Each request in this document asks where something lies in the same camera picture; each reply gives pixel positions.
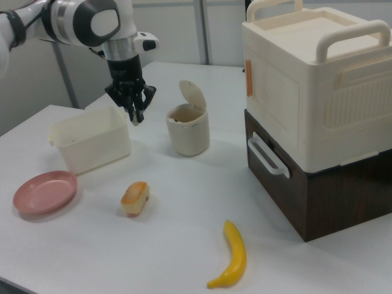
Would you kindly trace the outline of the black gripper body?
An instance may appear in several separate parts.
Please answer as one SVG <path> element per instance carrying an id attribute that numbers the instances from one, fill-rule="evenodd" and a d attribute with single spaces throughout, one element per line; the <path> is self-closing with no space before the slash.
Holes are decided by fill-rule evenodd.
<path id="1" fill-rule="evenodd" d="M 122 61 L 108 60 L 107 64 L 115 86 L 125 83 L 133 86 L 135 89 L 143 89 L 145 81 L 139 56 Z"/>

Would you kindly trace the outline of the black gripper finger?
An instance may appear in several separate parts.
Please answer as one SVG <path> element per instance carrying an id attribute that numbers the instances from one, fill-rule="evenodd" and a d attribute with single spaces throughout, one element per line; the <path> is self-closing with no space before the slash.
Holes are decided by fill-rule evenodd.
<path id="1" fill-rule="evenodd" d="M 157 89 L 154 86 L 144 85 L 141 94 L 137 94 L 134 99 L 135 121 L 142 122 L 144 120 L 144 112 L 149 107 Z"/>
<path id="2" fill-rule="evenodd" d="M 136 122 L 134 118 L 133 102 L 127 94 L 114 84 L 110 84 L 105 88 L 105 92 L 110 96 L 112 101 L 118 106 L 123 107 L 124 111 L 128 113 L 131 122 Z"/>

